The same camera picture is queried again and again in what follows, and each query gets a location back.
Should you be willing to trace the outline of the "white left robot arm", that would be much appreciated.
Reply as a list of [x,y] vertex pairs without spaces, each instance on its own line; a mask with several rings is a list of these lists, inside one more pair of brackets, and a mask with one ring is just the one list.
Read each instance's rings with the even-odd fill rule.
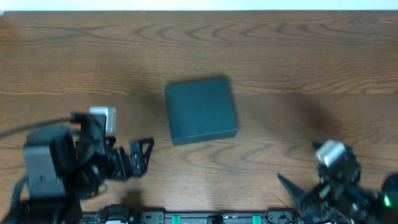
[[80,223],[81,200],[100,194],[104,181],[142,177],[154,147],[152,138],[130,141],[130,153],[108,136],[108,116],[72,113],[18,127],[32,129],[23,148],[27,170],[14,187],[4,223]]

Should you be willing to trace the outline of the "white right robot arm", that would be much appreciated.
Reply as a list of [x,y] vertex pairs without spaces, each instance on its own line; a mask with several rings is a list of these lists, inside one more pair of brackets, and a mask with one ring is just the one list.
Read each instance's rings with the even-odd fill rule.
[[320,182],[311,191],[277,175],[295,205],[295,223],[397,223],[397,174],[381,190],[364,189],[352,147],[338,141],[313,147]]

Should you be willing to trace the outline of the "black gift box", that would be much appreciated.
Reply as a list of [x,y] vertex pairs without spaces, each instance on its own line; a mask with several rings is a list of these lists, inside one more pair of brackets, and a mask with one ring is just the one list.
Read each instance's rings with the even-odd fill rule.
[[225,77],[166,85],[165,102],[174,146],[233,138],[238,132]]

